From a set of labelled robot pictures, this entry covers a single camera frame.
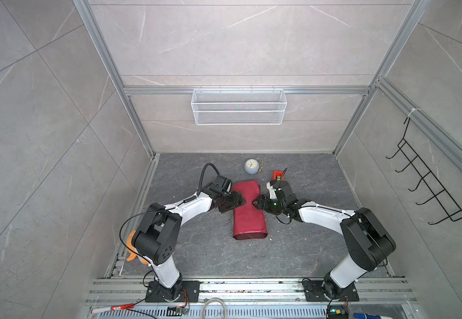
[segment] red bag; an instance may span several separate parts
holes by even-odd
[[[234,211],[234,234],[236,240],[265,238],[266,230],[265,214],[253,206],[253,200],[260,195],[258,181],[242,182],[233,185],[233,190],[242,193],[246,204],[235,208]]]

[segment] blue marker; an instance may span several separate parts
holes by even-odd
[[[374,314],[366,314],[366,313],[354,313],[354,317],[357,319],[392,319],[392,317],[375,316]]]

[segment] mesh basket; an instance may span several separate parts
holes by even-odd
[[[286,97],[281,89],[199,89],[191,105],[197,125],[281,124]]]

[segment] black mounting plate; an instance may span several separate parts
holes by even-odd
[[[146,293],[146,299],[144,302],[165,302],[164,296],[162,296],[160,289],[158,289],[157,281],[150,281],[148,284],[148,290]],[[189,297],[189,302],[197,302],[199,300],[199,286],[201,283],[199,281],[187,280],[182,281],[182,290],[185,289],[187,292],[187,297]],[[180,297],[174,302],[183,302],[183,293],[180,293]]]
[[[329,301],[324,296],[324,289],[321,286],[323,280],[304,280],[302,286],[304,287],[306,301]],[[351,283],[348,287],[343,289],[343,296],[348,296],[348,301],[359,301],[359,294],[355,288],[355,284]],[[342,297],[339,301],[346,301],[346,297]]]

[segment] clock face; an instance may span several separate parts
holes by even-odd
[[[245,165],[251,169],[255,168],[255,167],[258,167],[260,165],[260,163],[258,163],[258,161],[256,161],[255,159],[249,159],[247,160],[247,162],[245,163]]]

